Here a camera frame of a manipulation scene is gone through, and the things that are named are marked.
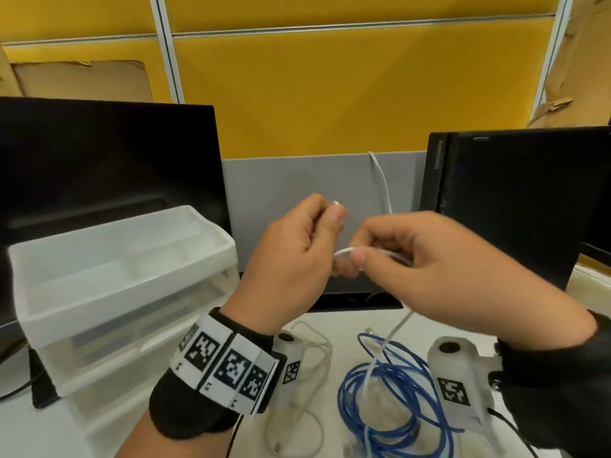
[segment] coiled blue cable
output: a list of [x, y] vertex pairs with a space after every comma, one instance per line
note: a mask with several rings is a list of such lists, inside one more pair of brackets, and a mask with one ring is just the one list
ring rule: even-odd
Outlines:
[[[360, 333], [358, 336], [359, 344], [371, 358], [374, 354], [365, 346], [363, 338], [370, 338], [384, 342], [384, 338], [368, 333]], [[391, 431], [377, 431], [372, 427], [369, 428], [369, 440], [371, 444], [371, 454], [375, 458], [386, 458], [389, 454], [399, 456], [401, 458], [441, 458], [444, 455], [446, 448], [448, 449], [447, 458], [454, 456], [454, 440], [453, 432], [463, 432], [462, 429], [450, 427], [444, 415], [439, 402], [439, 396], [434, 388], [431, 374], [428, 370], [428, 364], [418, 355], [413, 353], [407, 347], [396, 341], [390, 341], [389, 346], [408, 354], [414, 361], [410, 362], [406, 357], [399, 355], [394, 350], [388, 347], [383, 352], [386, 362], [378, 362], [371, 373], [372, 377], [379, 377], [386, 388], [394, 395], [394, 397], [407, 408], [412, 416], [408, 422]], [[399, 362], [404, 364], [396, 364], [390, 360], [389, 354], [395, 357]], [[361, 363], [348, 371], [346, 377], [337, 391], [337, 408], [340, 411], [340, 416], [348, 429], [358, 438], [365, 448], [365, 426], [366, 424], [359, 415], [359, 408], [356, 404], [357, 392], [363, 385], [367, 368], [370, 363]], [[416, 373], [423, 376], [432, 386], [435, 397], [433, 397], [424, 387], [416, 382], [411, 374]], [[429, 418], [422, 413], [418, 396], [423, 398], [433, 410], [435, 419]], [[411, 454], [403, 451], [405, 447], [414, 444], [420, 432], [422, 421], [430, 423], [440, 429], [439, 445], [437, 449], [430, 454]], [[391, 439], [392, 444], [380, 439]]]

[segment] cardboard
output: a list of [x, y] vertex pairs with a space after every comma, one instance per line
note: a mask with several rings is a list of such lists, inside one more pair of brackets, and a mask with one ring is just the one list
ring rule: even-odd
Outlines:
[[142, 62], [92, 61], [14, 64], [23, 96], [153, 102]]
[[607, 125], [611, 118], [611, 0], [575, 0], [532, 128]]
[[2, 45], [0, 45], [0, 96], [23, 96]]

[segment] desk surface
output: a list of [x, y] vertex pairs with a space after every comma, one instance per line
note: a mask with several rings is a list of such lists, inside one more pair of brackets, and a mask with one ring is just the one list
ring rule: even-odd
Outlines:
[[[347, 371], [357, 363], [368, 359], [357, 342], [356, 334], [371, 327], [375, 333], [386, 336], [405, 312], [405, 309], [401, 309], [314, 313], [300, 319], [325, 334], [333, 344], [329, 380], [311, 405], [311, 409], [320, 416], [325, 425], [325, 445], [318, 457], [343, 457], [344, 443], [350, 437], [337, 411], [336, 397], [337, 389]], [[482, 355], [493, 353], [492, 337], [456, 330], [420, 315], [414, 315], [395, 339], [426, 358], [426, 353], [435, 339], [447, 335], [469, 338]], [[26, 352], [22, 350], [0, 366], [0, 395], [27, 381]], [[498, 394], [495, 394], [495, 403], [500, 412], [508, 415]], [[314, 421], [307, 416], [301, 421], [298, 431], [284, 451], [287, 455], [304, 454], [317, 441], [319, 432]], [[269, 456], [263, 446], [263, 424], [264, 420], [261, 417], [243, 421], [233, 447], [232, 458]], [[508, 457], [531, 458], [524, 445], [505, 424], [496, 421], [494, 427], [507, 449]], [[2, 444], [2, 455], [7, 457], [90, 458], [91, 456], [80, 431], [72, 422], [66, 405], [60, 400], [49, 408], [35, 411], [31, 405], [29, 391], [0, 404], [0, 444]], [[479, 435], [465, 433], [460, 445], [463, 450], [462, 456], [459, 449], [456, 458], [492, 458], [493, 456], [484, 439]], [[434, 449], [435, 434], [422, 434], [417, 446], [419, 453]], [[539, 458], [560, 458], [560, 453], [541, 450]]]

